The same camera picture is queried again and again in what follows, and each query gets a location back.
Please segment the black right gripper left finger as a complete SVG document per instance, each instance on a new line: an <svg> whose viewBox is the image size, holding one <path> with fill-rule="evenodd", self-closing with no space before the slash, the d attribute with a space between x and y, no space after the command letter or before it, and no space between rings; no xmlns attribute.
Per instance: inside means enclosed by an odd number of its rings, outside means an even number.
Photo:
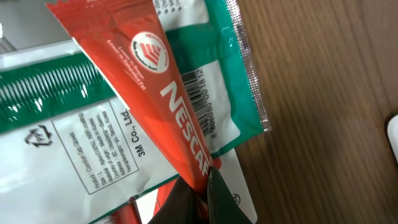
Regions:
<svg viewBox="0 0 398 224"><path fill-rule="evenodd" d="M158 189L149 224L197 224L197 218L194 192L181 177Z"/></svg>

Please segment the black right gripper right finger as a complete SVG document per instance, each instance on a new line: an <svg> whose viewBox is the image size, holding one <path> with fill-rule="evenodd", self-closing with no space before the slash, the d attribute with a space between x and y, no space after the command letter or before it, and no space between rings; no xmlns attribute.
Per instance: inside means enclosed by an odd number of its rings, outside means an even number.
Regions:
<svg viewBox="0 0 398 224"><path fill-rule="evenodd" d="M209 171L207 184L209 224L252 224L236 205L219 170L212 166Z"/></svg>

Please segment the red dustpan brush package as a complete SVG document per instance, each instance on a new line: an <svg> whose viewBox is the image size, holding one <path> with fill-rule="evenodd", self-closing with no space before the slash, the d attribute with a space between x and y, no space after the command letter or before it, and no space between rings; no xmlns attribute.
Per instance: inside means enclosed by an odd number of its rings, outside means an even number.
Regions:
<svg viewBox="0 0 398 224"><path fill-rule="evenodd" d="M257 213L236 151L230 150L214 163L217 171L208 184L207 220L199 217L192 193L178 178L98 223L256 223Z"/></svg>

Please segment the green grip gloves package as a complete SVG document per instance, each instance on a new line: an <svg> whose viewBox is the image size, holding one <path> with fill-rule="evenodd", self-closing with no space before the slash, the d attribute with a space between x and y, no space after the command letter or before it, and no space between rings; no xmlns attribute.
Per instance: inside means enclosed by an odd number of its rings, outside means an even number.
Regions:
<svg viewBox="0 0 398 224"><path fill-rule="evenodd" d="M156 1L213 162L252 223L236 146L268 131L236 1ZM1 56L1 222L148 223L177 172L74 41Z"/></svg>

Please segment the red coffee stick sachet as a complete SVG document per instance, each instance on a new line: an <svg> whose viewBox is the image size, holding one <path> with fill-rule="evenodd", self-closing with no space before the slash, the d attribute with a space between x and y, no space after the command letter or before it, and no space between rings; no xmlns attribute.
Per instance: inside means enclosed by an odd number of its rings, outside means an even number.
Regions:
<svg viewBox="0 0 398 224"><path fill-rule="evenodd" d="M204 197L212 159L152 1L68 0L47 8L175 170Z"/></svg>

